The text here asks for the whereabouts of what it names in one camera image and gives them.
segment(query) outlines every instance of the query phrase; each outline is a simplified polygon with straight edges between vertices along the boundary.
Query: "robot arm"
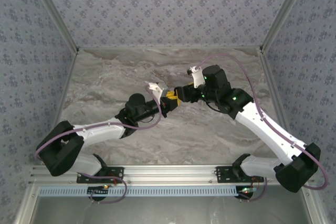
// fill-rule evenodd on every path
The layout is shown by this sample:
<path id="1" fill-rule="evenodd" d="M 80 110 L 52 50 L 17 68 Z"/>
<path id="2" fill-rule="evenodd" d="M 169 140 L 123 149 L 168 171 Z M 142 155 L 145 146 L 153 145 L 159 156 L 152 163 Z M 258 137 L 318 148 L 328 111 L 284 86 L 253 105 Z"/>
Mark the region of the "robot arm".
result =
<path id="1" fill-rule="evenodd" d="M 284 188 L 297 192 L 317 171 L 317 165 L 294 145 L 300 146 L 317 160 L 320 149 L 315 144 L 306 145 L 303 141 L 291 136 L 265 112 L 263 117 L 258 113 L 253 98 L 242 89 L 232 88 L 227 81 L 225 72 L 218 65 L 205 68 L 195 67 L 188 70 L 194 82 L 183 87 L 168 91 L 167 87 L 150 83 L 152 94 L 159 101 L 145 102 L 141 94 L 130 96 L 125 108 L 118 115 L 105 122 L 90 125 L 71 125 L 68 121 L 59 123 L 51 133 L 38 145 L 41 148 L 51 138 L 69 130 L 76 131 L 63 136 L 43 148 L 39 156 L 53 176 L 59 176 L 68 170 L 88 175 L 106 176 L 106 164 L 98 155 L 86 155 L 80 151 L 91 144 L 101 141 L 124 138 L 136 131 L 138 122 L 159 112 L 166 117 L 174 110 L 180 100 L 183 102 L 205 101 L 214 103 L 218 111 L 228 114 L 237 120 L 262 141 L 264 141 L 278 158 L 260 158 L 243 154 L 233 163 L 233 172 L 239 178 L 244 176 L 260 176 L 276 178 Z M 282 135 L 292 139 L 289 144 L 265 123 L 267 119 Z"/>
<path id="2" fill-rule="evenodd" d="M 295 138 L 273 121 L 264 111 L 263 117 L 258 113 L 253 98 L 244 90 L 231 88 L 225 72 L 218 65 L 201 68 L 191 68 L 188 71 L 193 76 L 194 83 L 177 87 L 175 91 L 183 102 L 214 103 L 218 111 L 228 114 L 245 127 L 254 132 L 278 158 L 260 158 L 243 154 L 233 163 L 233 171 L 240 178 L 260 176 L 276 178 L 284 188 L 297 192 L 308 179 L 317 171 L 317 165 L 305 153 L 295 147 L 309 152 L 317 160 L 320 149 L 314 143 L 306 145 Z M 293 144 L 285 141 L 279 134 L 268 127 L 267 120 L 278 132 L 291 139 Z"/>
<path id="3" fill-rule="evenodd" d="M 83 148 L 106 140 L 124 138 L 137 129 L 144 129 L 138 126 L 138 122 L 159 113 L 158 105 L 164 117 L 178 106 L 177 97 L 173 91 L 168 91 L 166 86 L 150 83 L 149 89 L 152 90 L 157 102 L 155 100 L 146 102 L 143 95 L 133 94 L 126 102 L 125 108 L 107 121 L 89 125 L 60 122 L 36 148 L 38 151 L 52 138 L 57 138 L 38 153 L 51 175 L 59 176 L 70 170 L 105 176 L 102 168 L 106 167 L 106 164 L 103 160 L 96 154 L 81 153 Z M 72 133 L 58 138 L 59 135 L 69 131 Z"/>

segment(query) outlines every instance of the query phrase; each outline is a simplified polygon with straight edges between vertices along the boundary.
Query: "black mounting bracket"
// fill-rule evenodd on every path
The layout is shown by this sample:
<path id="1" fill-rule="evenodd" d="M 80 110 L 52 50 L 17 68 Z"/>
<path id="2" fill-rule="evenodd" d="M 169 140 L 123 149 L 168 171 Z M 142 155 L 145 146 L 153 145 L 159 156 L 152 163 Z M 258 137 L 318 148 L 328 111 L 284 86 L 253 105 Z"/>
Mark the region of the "black mounting bracket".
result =
<path id="1" fill-rule="evenodd" d="M 104 176 L 114 176 L 118 178 L 124 177 L 124 167 L 106 167 L 106 175 Z M 96 179 L 96 178 L 89 178 L 82 174 L 78 174 L 77 176 L 77 184 L 121 184 L 122 182 L 116 179 Z"/>
<path id="2" fill-rule="evenodd" d="M 251 188 L 251 186 L 236 186 L 236 190 L 238 193 L 238 196 L 235 196 L 235 198 L 237 199 L 251 199 L 253 196 L 253 191 L 249 192 L 249 193 L 240 193 L 241 190 L 243 190 L 244 188 Z"/>
<path id="3" fill-rule="evenodd" d="M 217 182 L 218 183 L 255 183 L 255 182 L 264 182 L 263 177 L 259 176 L 247 176 L 242 174 L 240 177 L 237 177 L 233 171 L 232 166 L 217 166 L 215 171 Z"/>
<path id="4" fill-rule="evenodd" d="M 101 201 L 106 198 L 106 195 L 109 193 L 108 189 L 104 189 L 103 186 L 88 187 L 86 193 L 88 195 L 98 194 L 101 196 L 92 197 L 94 201 Z"/>

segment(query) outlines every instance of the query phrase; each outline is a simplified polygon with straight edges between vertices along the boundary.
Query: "white cable tray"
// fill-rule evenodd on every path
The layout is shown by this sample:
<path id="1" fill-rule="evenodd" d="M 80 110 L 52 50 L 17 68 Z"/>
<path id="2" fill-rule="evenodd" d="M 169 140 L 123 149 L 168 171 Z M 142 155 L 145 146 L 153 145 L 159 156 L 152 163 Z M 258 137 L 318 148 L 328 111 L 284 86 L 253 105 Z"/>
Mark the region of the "white cable tray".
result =
<path id="1" fill-rule="evenodd" d="M 87 186 L 41 186 L 40 197 L 88 197 Z M 107 194 L 93 196 L 118 197 L 124 193 L 121 186 L 108 189 Z M 127 197 L 192 197 L 238 196 L 235 186 L 128 186 Z"/>

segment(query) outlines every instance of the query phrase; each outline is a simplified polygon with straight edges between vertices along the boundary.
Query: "marble surface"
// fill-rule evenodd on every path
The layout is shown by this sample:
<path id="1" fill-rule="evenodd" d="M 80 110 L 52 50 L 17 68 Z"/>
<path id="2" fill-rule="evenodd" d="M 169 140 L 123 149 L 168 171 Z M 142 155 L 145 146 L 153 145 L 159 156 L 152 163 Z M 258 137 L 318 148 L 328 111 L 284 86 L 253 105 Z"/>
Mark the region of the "marble surface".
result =
<path id="1" fill-rule="evenodd" d="M 171 89 L 190 83 L 192 79 L 186 70 L 216 52 L 229 53 L 242 62 L 262 107 L 276 119 L 254 48 L 82 50 L 76 60 L 61 119 L 72 124 L 89 124 L 112 118 L 131 94 L 142 93 L 150 99 L 144 89 L 148 82 L 164 82 Z M 234 61 L 217 57 L 204 66 L 213 64 L 225 70 L 232 87 L 251 93 Z M 107 164 L 226 164 L 243 153 L 274 157 L 249 129 L 227 115 L 210 110 L 204 102 L 182 103 L 152 129 L 91 145 L 83 151 L 99 154 Z"/>

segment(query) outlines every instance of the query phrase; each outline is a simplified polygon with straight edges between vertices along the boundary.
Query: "blue floral wallpaper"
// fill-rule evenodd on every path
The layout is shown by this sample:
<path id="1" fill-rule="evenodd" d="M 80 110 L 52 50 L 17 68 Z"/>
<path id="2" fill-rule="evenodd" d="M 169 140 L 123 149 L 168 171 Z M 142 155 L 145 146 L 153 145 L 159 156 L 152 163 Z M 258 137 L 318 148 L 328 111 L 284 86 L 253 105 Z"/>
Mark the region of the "blue floral wallpaper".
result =
<path id="1" fill-rule="evenodd" d="M 0 223 L 12 223 L 73 53 L 40 0 L 0 0 Z"/>
<path id="2" fill-rule="evenodd" d="M 294 135 L 317 143 L 336 223 L 336 0 L 297 0 L 267 55 Z"/>
<path id="3" fill-rule="evenodd" d="M 53 0 L 79 47 L 260 45 L 284 0 Z"/>

